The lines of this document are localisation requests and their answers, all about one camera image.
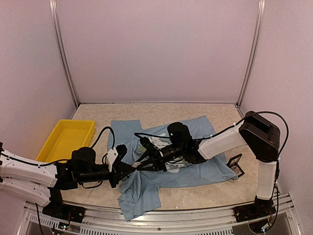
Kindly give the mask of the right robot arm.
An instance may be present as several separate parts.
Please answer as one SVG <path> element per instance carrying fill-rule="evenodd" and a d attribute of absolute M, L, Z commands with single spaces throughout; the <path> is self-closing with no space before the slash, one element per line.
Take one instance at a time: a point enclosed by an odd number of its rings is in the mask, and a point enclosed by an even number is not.
<path fill-rule="evenodd" d="M 132 166 L 137 170 L 165 171 L 165 164 L 178 157 L 191 164 L 201 164 L 246 145 L 258 161 L 258 188 L 253 203 L 234 208 L 236 221 L 277 215 L 278 207 L 274 206 L 272 197 L 279 175 L 280 130 L 261 115 L 261 112 L 249 111 L 239 122 L 200 139 L 193 139 L 186 125 L 175 122 L 167 127 L 171 143 L 162 148 L 152 143 L 148 134 L 135 133 L 146 150 Z"/>

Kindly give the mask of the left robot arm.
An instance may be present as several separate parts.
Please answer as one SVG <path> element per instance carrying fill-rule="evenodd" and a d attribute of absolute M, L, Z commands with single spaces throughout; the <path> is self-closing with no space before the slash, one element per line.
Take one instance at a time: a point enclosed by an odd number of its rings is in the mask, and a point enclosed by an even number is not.
<path fill-rule="evenodd" d="M 81 147 L 74 150 L 68 160 L 45 163 L 1 149 L 0 187 L 41 206 L 45 215 L 81 223 L 86 209 L 64 203 L 61 192 L 77 189 L 84 183 L 103 181 L 116 187 L 119 181 L 135 171 L 130 164 L 121 161 L 126 153 L 126 146 L 119 145 L 108 152 L 107 163 L 97 164 L 96 152 L 90 147 Z"/>

